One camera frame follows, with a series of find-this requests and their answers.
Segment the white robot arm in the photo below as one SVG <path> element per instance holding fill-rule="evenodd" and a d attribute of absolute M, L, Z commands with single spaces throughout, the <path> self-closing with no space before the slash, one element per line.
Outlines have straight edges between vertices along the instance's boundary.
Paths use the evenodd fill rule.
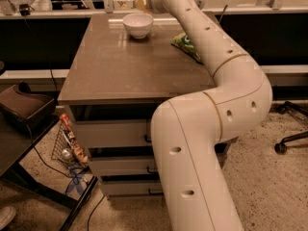
<path fill-rule="evenodd" d="M 200 9 L 199 0 L 139 0 L 140 10 L 180 23 L 215 85 L 162 103 L 151 139 L 173 231 L 244 231 L 224 179 L 216 144 L 267 116 L 270 81 L 253 58 Z"/>

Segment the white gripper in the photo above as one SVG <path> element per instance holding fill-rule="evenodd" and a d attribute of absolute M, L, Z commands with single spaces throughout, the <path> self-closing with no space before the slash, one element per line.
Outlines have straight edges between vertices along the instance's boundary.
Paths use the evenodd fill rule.
<path fill-rule="evenodd" d="M 164 13 L 165 8 L 163 6 L 162 0 L 136 0 L 136 8 L 140 11 L 147 12 L 148 9 L 152 13 Z"/>

